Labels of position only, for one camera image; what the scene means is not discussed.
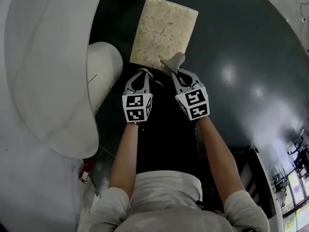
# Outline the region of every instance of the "forearm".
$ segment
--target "forearm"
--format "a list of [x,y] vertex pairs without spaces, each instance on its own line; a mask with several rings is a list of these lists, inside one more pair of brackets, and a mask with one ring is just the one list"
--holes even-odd
[[242,190],[237,165],[233,155],[208,116],[198,120],[204,142],[211,173],[218,189],[222,203],[238,190]]
[[136,177],[136,157],[139,127],[126,125],[112,166],[110,187],[120,188],[131,198]]

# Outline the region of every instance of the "white wall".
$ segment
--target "white wall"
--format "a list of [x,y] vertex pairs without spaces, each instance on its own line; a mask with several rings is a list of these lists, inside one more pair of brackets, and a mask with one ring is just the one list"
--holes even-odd
[[3,32],[10,0],[0,0],[0,223],[9,232],[76,231],[82,161],[45,147],[27,129],[7,86]]

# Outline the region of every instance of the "window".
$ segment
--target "window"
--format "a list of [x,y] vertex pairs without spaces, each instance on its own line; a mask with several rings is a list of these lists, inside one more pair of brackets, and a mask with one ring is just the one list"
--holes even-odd
[[299,179],[296,171],[287,176],[289,186],[282,208],[285,232],[304,232],[309,228],[309,178]]

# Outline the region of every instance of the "black and white marker cube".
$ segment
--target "black and white marker cube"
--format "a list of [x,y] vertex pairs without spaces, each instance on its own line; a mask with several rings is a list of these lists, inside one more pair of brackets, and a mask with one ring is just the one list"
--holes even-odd
[[152,94],[123,95],[122,106],[127,122],[146,121],[152,108]]
[[208,95],[205,87],[193,89],[187,93],[176,95],[180,108],[190,120],[210,114]]

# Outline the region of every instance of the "shiny black floor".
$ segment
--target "shiny black floor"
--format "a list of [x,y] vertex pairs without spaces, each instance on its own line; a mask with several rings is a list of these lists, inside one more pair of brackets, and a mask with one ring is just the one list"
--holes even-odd
[[[255,145],[269,175],[289,172],[286,151],[295,139],[309,88],[308,58],[268,0],[169,0],[199,12],[183,67],[206,86],[210,117],[231,149]],[[105,41],[124,59],[121,79],[96,119],[100,145],[115,154],[125,126],[121,95],[138,66],[129,63],[145,0],[101,0],[90,42]],[[305,108],[297,128],[308,122]],[[113,156],[99,148],[94,181],[109,176]]]

